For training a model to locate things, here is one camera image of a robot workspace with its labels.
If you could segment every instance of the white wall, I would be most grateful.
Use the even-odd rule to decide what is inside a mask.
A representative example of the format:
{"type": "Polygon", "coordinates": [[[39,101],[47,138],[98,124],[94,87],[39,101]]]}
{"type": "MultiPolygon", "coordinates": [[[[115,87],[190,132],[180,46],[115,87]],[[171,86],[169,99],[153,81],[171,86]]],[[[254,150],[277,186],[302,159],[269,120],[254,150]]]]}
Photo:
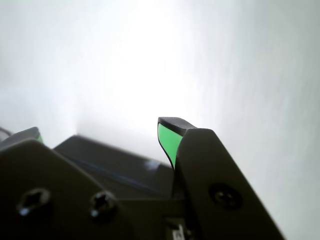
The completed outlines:
{"type": "Polygon", "coordinates": [[[319,7],[2,0],[0,126],[168,163],[157,118],[184,118],[217,133],[288,239],[319,239],[319,7]]]}

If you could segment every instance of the black plastic part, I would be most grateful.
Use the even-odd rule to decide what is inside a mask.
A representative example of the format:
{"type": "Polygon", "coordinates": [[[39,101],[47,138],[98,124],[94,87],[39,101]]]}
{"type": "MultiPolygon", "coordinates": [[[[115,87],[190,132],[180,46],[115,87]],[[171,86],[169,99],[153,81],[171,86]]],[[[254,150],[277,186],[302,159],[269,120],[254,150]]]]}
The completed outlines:
{"type": "Polygon", "coordinates": [[[103,190],[82,170],[36,140],[0,153],[0,226],[3,239],[133,239],[130,221],[117,211],[108,224],[90,217],[90,198],[103,190]],[[51,193],[52,214],[42,221],[20,216],[16,204],[34,188],[51,193]]]}
{"type": "Polygon", "coordinates": [[[165,126],[167,129],[181,136],[185,135],[188,129],[196,129],[195,126],[180,117],[160,116],[158,118],[158,124],[165,126]]]}
{"type": "Polygon", "coordinates": [[[197,128],[185,133],[175,171],[203,239],[283,239],[212,130],[197,128]],[[230,194],[229,199],[213,200],[212,193],[219,191],[230,194]]]}
{"type": "Polygon", "coordinates": [[[171,197],[174,173],[159,161],[82,136],[72,136],[54,150],[89,173],[117,198],[171,197]]]}
{"type": "Polygon", "coordinates": [[[3,140],[2,142],[0,142],[0,152],[5,150],[6,148],[13,146],[14,144],[17,144],[17,143],[24,141],[24,140],[38,139],[39,136],[40,136],[40,132],[36,126],[31,127],[27,130],[17,132],[15,134],[9,136],[8,138],[3,140]]]}

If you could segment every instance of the screw head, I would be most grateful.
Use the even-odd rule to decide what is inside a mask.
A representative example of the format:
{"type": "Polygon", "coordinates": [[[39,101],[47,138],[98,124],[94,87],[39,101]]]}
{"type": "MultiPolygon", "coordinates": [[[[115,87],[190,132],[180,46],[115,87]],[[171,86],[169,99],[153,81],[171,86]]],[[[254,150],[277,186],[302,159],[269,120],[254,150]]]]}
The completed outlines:
{"type": "Polygon", "coordinates": [[[93,218],[101,218],[110,215],[116,208],[115,196],[109,191],[100,191],[91,199],[90,215],[93,218]]]}
{"type": "Polygon", "coordinates": [[[241,195],[224,183],[214,183],[209,188],[212,201],[223,209],[234,210],[242,205],[241,195]]]}
{"type": "Polygon", "coordinates": [[[16,209],[21,216],[29,216],[36,210],[46,206],[50,200],[51,194],[47,189],[34,188],[22,195],[16,209]]]}

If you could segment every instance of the green plastic part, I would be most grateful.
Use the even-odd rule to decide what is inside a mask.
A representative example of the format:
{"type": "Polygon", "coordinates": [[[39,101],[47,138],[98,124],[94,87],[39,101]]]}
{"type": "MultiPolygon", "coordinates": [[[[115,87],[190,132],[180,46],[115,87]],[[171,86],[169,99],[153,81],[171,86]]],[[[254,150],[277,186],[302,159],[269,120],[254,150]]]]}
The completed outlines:
{"type": "Polygon", "coordinates": [[[176,165],[176,156],[179,144],[183,136],[158,124],[158,139],[173,167],[176,165]]]}
{"type": "Polygon", "coordinates": [[[38,140],[40,143],[42,143],[42,144],[44,143],[44,141],[42,140],[41,135],[38,136],[37,140],[38,140]]]}

